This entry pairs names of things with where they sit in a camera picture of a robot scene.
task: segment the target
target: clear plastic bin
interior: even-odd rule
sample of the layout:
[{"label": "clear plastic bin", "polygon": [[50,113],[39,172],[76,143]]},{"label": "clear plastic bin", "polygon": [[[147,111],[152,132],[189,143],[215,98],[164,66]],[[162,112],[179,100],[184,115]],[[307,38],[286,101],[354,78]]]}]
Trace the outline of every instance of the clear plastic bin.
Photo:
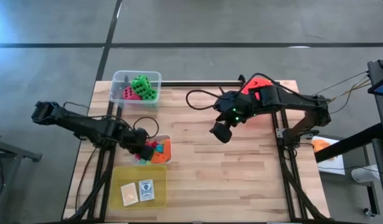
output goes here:
[{"label": "clear plastic bin", "polygon": [[[167,134],[162,134],[162,135],[158,135],[158,136],[155,136],[154,138],[150,139],[150,141],[157,141],[157,142],[160,142],[162,140],[171,140],[171,137]],[[131,164],[134,165],[134,166],[156,166],[156,165],[165,165],[165,164],[169,164],[171,163],[172,159],[173,159],[173,150],[172,150],[172,140],[171,140],[171,159],[166,161],[165,163],[162,163],[162,164],[140,164],[139,163],[139,160],[136,158],[135,155],[131,155],[130,157],[130,161],[131,161]]]},{"label": "clear plastic bin", "polygon": [[[124,100],[123,90],[130,86],[133,79],[139,75],[145,75],[151,83],[151,88],[157,91],[155,100]],[[118,103],[120,107],[134,106],[158,108],[159,96],[161,94],[161,74],[148,71],[117,71],[112,79],[110,90],[110,101]]]}]

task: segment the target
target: playing card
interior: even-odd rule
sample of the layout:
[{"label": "playing card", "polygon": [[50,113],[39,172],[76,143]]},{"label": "playing card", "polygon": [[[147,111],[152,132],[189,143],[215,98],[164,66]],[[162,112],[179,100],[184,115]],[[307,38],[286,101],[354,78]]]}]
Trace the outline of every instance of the playing card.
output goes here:
[{"label": "playing card", "polygon": [[153,180],[139,181],[140,202],[155,199]]},{"label": "playing card", "polygon": [[136,184],[126,184],[121,187],[123,205],[128,206],[139,201],[137,197]]}]

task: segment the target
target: green die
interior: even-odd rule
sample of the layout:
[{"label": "green die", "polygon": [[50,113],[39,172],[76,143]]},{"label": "green die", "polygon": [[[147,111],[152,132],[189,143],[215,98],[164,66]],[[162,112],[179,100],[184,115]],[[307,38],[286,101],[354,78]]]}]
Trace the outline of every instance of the green die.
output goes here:
[{"label": "green die", "polygon": [[155,100],[156,90],[150,90],[147,94],[143,95],[143,100]]},{"label": "green die", "polygon": [[139,75],[131,82],[131,88],[137,95],[143,96],[151,90],[151,84],[145,75]]}]

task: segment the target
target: blue toy piece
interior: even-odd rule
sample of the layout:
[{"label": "blue toy piece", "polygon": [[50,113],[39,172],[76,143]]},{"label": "blue toy piece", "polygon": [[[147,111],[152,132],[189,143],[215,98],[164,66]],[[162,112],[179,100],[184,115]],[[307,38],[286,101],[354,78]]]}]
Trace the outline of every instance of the blue toy piece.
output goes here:
[{"label": "blue toy piece", "polygon": [[164,146],[163,145],[157,145],[156,148],[157,152],[163,153],[164,152]]},{"label": "blue toy piece", "polygon": [[147,163],[147,161],[144,160],[144,159],[140,159],[140,160],[139,160],[139,164],[140,164],[140,165],[146,165],[146,163]]}]

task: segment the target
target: wooden tabletop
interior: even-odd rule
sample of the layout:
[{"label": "wooden tabletop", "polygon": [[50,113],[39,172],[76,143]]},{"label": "wooden tabletop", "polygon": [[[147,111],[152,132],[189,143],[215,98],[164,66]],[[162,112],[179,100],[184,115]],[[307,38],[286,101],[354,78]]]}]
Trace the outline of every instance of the wooden tabletop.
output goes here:
[{"label": "wooden tabletop", "polygon": [[[293,80],[281,81],[281,84],[298,91]],[[111,82],[96,82],[89,116],[106,113],[110,87]],[[131,210],[112,210],[108,206],[105,221],[289,221],[271,115],[260,115],[246,124],[232,128],[232,139],[229,143],[222,144],[209,132],[218,112],[213,109],[190,109],[185,95],[191,89],[196,88],[163,87],[158,111],[123,111],[122,118],[130,124],[142,116],[154,117],[159,123],[159,133],[171,136],[173,159],[168,165],[167,205],[166,208]],[[203,89],[220,94],[218,88]],[[194,106],[208,106],[214,101],[215,98],[203,93],[190,96],[190,102]],[[292,110],[288,110],[287,115],[291,127],[304,116],[302,111]],[[137,126],[145,128],[149,133],[156,131],[155,124],[147,119],[140,121]],[[76,191],[93,150],[90,142],[81,143],[63,218],[68,218],[75,212]],[[95,153],[81,186],[78,206],[92,189],[97,155]],[[296,160],[303,190],[320,212],[328,217],[327,203],[312,148],[302,145],[298,149]],[[130,165],[130,154],[118,146],[114,166]],[[100,210],[101,194],[102,191],[97,199],[96,216]],[[298,210],[295,193],[293,198]]]}]

